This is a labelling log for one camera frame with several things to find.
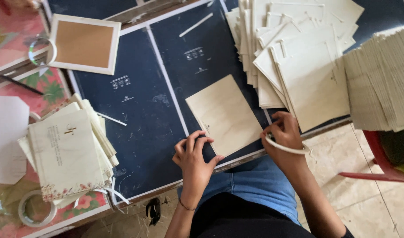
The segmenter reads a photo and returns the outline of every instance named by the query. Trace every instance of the chair leg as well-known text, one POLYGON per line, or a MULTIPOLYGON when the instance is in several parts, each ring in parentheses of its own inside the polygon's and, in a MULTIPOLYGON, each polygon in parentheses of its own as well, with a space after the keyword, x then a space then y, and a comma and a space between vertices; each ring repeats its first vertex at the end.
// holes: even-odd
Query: chair leg
POLYGON ((365 180, 379 180, 379 181, 391 181, 391 182, 404 182, 403 180, 390 179, 385 174, 364 174, 364 173, 348 173, 341 172, 338 175, 348 178, 365 179, 365 180))

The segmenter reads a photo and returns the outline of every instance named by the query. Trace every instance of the stack of cards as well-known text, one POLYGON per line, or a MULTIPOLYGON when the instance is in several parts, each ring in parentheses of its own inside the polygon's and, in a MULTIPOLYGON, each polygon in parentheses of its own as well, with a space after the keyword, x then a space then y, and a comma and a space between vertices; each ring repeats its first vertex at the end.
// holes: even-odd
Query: stack of cards
POLYGON ((344 57, 356 129, 404 129, 404 27, 374 34, 344 57))
POLYGON ((104 151, 102 145, 107 143, 105 120, 77 94, 39 122, 30 124, 27 136, 19 139, 39 176, 43 199, 53 201, 59 208, 90 190, 112 184, 112 169, 118 161, 104 151))
POLYGON ((226 17, 259 106, 286 107, 302 132, 349 114, 341 56, 363 10, 352 0, 239 0, 226 17))

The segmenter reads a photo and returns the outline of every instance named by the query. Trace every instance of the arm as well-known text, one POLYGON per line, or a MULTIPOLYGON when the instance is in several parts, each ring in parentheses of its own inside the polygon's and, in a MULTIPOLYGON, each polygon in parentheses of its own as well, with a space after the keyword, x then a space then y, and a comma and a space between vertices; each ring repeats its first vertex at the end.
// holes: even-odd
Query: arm
POLYGON ((271 132, 278 144, 302 149, 302 138, 296 118, 282 111, 272 116, 278 120, 261 133, 262 143, 299 195, 311 233, 318 238, 343 237, 346 227, 309 170, 305 155, 285 152, 265 140, 266 134, 271 132))
POLYGON ((194 210, 209 183, 214 167, 224 159, 222 155, 217 155, 209 163, 205 163, 202 156, 203 145, 206 142, 214 142, 214 139, 202 137, 195 143, 195 139, 204 134, 204 131, 195 131, 174 147, 176 153, 173 161, 180 166, 183 172, 183 192, 165 234, 166 238, 189 237, 194 210))

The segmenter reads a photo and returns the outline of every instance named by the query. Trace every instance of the red chair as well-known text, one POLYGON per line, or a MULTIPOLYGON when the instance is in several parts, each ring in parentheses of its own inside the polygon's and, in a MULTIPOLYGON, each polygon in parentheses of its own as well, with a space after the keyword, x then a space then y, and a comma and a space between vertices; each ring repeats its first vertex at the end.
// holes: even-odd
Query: red chair
POLYGON ((367 138, 368 145, 374 154, 375 159, 374 164, 380 166, 384 174, 365 174, 365 173, 348 173, 341 172, 340 176, 357 178, 357 179, 367 179, 367 180, 381 180, 381 181, 393 181, 393 182, 404 182, 404 173, 395 169, 393 165, 389 162, 387 155, 380 144, 379 134, 376 131, 364 130, 365 138, 367 138))

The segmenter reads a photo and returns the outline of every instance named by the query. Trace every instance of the black pen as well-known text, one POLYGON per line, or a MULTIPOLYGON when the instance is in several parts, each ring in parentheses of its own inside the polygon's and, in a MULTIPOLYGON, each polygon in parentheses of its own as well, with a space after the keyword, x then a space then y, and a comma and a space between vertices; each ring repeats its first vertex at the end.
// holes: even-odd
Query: black pen
POLYGON ((21 83, 21 82, 18 82, 18 81, 14 80, 14 79, 12 79, 12 78, 10 78, 10 77, 8 77, 8 76, 5 76, 5 75, 3 75, 3 74, 1 74, 0 76, 1 76, 3 79, 5 79, 5 80, 7 80, 7 81, 9 81, 9 82, 11 82, 11 83, 17 84, 17 85, 19 85, 19 86, 21 86, 21 87, 23 87, 23 88, 25 88, 25 89, 28 89, 28 90, 32 91, 33 93, 37 93, 37 94, 39 94, 39 95, 43 95, 43 93, 42 93, 41 91, 39 91, 39 90, 37 90, 37 89, 35 89, 35 88, 32 88, 32 87, 30 87, 30 86, 27 85, 27 84, 23 84, 23 83, 21 83))

